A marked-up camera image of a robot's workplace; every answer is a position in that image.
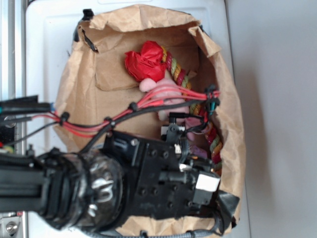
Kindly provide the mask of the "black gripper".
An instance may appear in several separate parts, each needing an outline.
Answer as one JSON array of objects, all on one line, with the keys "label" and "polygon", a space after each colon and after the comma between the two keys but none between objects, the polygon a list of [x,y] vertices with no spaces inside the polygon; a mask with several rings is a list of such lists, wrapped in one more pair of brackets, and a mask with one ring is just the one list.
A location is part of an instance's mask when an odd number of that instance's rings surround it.
[{"label": "black gripper", "polygon": [[210,204],[220,177],[211,160],[191,154],[184,132],[172,123],[163,129],[164,140],[119,131],[106,137],[103,152],[124,171],[120,219],[178,219]]}]

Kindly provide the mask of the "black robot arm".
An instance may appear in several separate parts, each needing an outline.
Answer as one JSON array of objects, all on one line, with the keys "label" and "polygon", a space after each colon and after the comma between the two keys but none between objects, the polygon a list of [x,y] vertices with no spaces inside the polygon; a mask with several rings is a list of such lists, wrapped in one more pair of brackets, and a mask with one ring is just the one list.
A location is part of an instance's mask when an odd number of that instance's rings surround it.
[{"label": "black robot arm", "polygon": [[173,103],[165,140],[117,131],[128,119],[166,109],[164,99],[141,100],[114,118],[77,153],[58,149],[35,156],[0,155],[0,210],[34,211],[52,227],[77,227],[100,233],[123,225],[132,216],[156,220],[196,216],[217,190],[219,176],[210,159],[190,152],[189,132],[205,129],[218,99],[187,98],[185,105],[207,103],[198,124],[180,129],[177,119],[191,118]]}]

